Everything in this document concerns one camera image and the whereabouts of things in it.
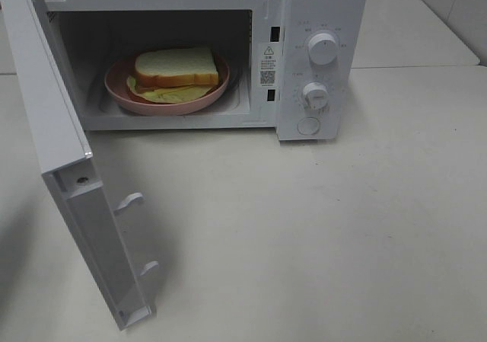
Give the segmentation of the round door release button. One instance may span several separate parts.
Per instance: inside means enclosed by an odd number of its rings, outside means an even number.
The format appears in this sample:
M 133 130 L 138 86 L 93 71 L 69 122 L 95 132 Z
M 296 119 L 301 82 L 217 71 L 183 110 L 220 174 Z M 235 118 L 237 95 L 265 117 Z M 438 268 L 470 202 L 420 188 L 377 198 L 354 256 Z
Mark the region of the round door release button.
M 320 121 L 315 117 L 305 117 L 298 122 L 297 128 L 301 135 L 315 135 L 320 130 Z

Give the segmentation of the pink round plate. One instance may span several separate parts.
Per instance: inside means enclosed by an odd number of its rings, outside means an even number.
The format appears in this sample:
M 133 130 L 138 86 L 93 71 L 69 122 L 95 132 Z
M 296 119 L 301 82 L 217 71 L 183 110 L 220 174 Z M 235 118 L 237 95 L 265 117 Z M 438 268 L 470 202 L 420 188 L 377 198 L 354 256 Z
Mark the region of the pink round plate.
M 121 59 L 106 73 L 104 83 L 112 99 L 122 108 L 145 116 L 182 116 L 207 108 L 215 103 L 226 91 L 231 71 L 228 63 L 218 54 L 214 60 L 220 82 L 206 94 L 193 100 L 182 103 L 156 103 L 132 93 L 127 80 L 133 70 L 134 57 Z

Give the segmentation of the sandwich with lettuce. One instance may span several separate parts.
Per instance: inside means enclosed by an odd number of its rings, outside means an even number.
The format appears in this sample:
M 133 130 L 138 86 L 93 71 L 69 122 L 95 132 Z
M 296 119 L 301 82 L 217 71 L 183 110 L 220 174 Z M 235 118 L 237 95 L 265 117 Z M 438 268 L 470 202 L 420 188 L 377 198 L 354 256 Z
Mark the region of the sandwich with lettuce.
M 153 104 L 182 104 L 218 87 L 220 75 L 207 46 L 141 53 L 126 79 L 129 93 Z

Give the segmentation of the white microwave door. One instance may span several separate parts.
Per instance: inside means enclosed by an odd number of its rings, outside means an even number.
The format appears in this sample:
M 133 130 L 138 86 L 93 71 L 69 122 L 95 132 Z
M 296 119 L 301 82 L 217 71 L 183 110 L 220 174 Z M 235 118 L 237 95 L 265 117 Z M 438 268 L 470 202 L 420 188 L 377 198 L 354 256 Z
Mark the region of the white microwave door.
M 1 0 L 42 178 L 117 327 L 154 308 L 130 259 L 118 216 L 141 193 L 109 204 L 73 98 L 79 92 L 59 19 L 44 0 Z

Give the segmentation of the lower white timer knob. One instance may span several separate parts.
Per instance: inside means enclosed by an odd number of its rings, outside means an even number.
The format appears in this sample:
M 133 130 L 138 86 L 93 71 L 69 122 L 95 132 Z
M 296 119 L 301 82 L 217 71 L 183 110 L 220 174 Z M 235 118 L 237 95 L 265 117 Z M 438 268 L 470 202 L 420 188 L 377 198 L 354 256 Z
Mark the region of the lower white timer knob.
M 326 86 L 319 82 L 311 82 L 303 87 L 302 101 L 304 106 L 311 110 L 323 109 L 329 100 Z

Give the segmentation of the white microwave oven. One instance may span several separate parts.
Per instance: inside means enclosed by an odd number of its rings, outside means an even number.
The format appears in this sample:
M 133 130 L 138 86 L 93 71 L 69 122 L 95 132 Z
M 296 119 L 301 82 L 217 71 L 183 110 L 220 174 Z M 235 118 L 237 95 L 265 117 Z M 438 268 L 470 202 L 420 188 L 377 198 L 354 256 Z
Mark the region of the white microwave oven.
M 75 105 L 86 130 L 272 127 L 281 140 L 335 137 L 365 0 L 44 0 L 59 31 L 79 92 Z M 309 39 L 328 31 L 338 55 L 319 66 Z M 108 68 L 144 50 L 209 45 L 247 71 L 250 109 L 181 117 L 115 116 L 94 108 Z M 319 82 L 329 92 L 320 110 L 304 106 L 302 90 Z M 315 135 L 298 132 L 305 117 Z

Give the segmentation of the upper white power knob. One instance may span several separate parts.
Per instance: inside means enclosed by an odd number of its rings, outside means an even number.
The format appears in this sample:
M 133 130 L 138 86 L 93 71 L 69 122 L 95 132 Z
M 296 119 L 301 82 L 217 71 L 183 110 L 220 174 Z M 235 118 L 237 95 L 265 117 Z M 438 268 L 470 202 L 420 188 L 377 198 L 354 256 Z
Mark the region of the upper white power knob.
M 313 35 L 307 44 L 308 56 L 312 63 L 325 66 L 338 55 L 338 40 L 328 31 Z

